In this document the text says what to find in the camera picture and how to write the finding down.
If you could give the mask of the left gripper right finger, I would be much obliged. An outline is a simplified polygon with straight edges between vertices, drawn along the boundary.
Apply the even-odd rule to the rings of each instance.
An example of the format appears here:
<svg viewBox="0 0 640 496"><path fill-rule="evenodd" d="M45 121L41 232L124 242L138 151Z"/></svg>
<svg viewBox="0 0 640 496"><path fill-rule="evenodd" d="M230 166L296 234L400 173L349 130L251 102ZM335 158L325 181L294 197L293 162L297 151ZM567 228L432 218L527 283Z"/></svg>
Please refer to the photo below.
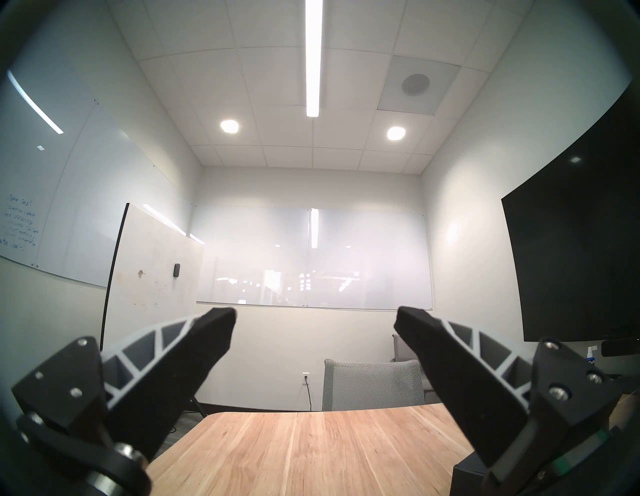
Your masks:
<svg viewBox="0 0 640 496"><path fill-rule="evenodd" d="M624 495L621 392L595 365L553 338L524 358L409 306L394 328L485 466L483 495Z"/></svg>

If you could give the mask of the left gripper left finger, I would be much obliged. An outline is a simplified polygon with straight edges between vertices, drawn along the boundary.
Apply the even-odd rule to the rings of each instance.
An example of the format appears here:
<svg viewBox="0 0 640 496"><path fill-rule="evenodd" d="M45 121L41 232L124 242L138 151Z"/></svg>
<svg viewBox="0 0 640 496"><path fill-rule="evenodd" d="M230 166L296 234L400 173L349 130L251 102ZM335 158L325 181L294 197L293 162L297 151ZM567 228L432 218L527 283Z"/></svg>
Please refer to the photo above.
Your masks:
<svg viewBox="0 0 640 496"><path fill-rule="evenodd" d="M11 388L11 495L150 495L149 461L229 351L237 312L213 308L99 351L71 340Z"/></svg>

